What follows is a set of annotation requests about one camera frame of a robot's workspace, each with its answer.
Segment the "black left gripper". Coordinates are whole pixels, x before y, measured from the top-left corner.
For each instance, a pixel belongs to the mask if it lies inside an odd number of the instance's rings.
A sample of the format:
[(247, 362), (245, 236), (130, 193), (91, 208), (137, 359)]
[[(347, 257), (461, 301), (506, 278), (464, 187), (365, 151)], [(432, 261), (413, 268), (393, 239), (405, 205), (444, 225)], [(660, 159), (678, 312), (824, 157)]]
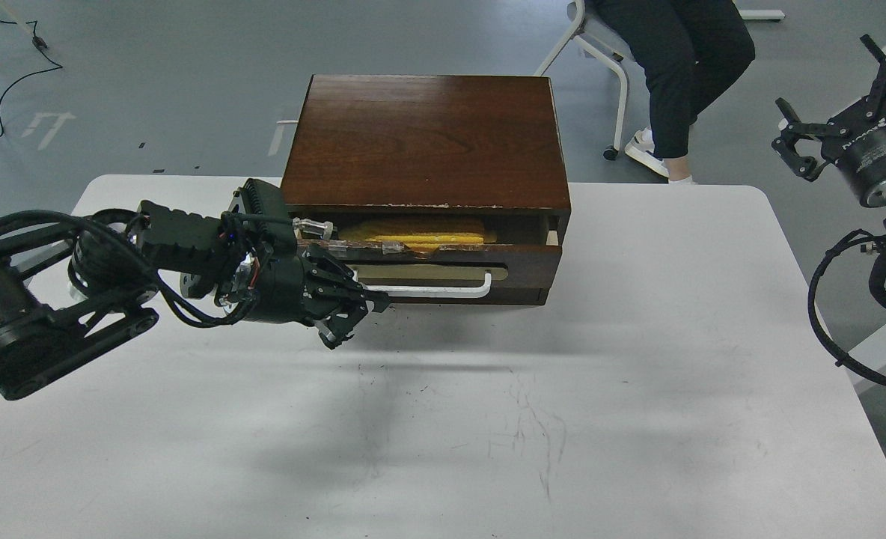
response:
[[(381, 313), (391, 304), (387, 293), (364, 289), (350, 267), (316, 243), (306, 246), (302, 257), (297, 254), (292, 219), (278, 186), (249, 178), (234, 192), (228, 211), (254, 218), (218, 219), (210, 238), (224, 249), (223, 257), (204, 269), (182, 272), (182, 296), (213, 294), (232, 304), (254, 298), (242, 320), (314, 325), (330, 350), (350, 340), (369, 313)], [(311, 291), (310, 311), (304, 281)]]

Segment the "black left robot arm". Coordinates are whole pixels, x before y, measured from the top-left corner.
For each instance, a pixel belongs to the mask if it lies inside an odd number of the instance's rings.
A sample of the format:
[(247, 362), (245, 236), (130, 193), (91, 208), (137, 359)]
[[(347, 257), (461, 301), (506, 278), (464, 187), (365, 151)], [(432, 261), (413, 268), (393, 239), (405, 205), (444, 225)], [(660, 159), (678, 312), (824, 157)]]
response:
[(389, 297), (299, 233), (278, 187), (247, 180), (217, 217), (151, 201), (83, 217), (0, 218), (0, 393), (15, 401), (153, 328), (159, 298), (190, 327), (296, 322), (336, 348)]

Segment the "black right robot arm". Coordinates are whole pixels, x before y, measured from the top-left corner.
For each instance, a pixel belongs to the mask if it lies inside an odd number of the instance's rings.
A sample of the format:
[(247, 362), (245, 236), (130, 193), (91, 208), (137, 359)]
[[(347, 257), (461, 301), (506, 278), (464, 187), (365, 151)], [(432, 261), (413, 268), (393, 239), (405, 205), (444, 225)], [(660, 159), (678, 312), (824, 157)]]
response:
[[(788, 101), (776, 99), (783, 123), (778, 137), (772, 140), (772, 150), (796, 177), (809, 182), (815, 181), (824, 168), (834, 166), (861, 206), (880, 208), (886, 207), (886, 47), (881, 48), (869, 34), (861, 35), (860, 40), (878, 64), (867, 95), (822, 123), (803, 122)], [(833, 260), (856, 246), (876, 255), (867, 286), (870, 296), (886, 311), (886, 218), (884, 227), (881, 235), (853, 230), (826, 250), (807, 290), (807, 314), (813, 334), (836, 365), (886, 388), (886, 375), (843, 350), (816, 313), (817, 286), (824, 273)]]

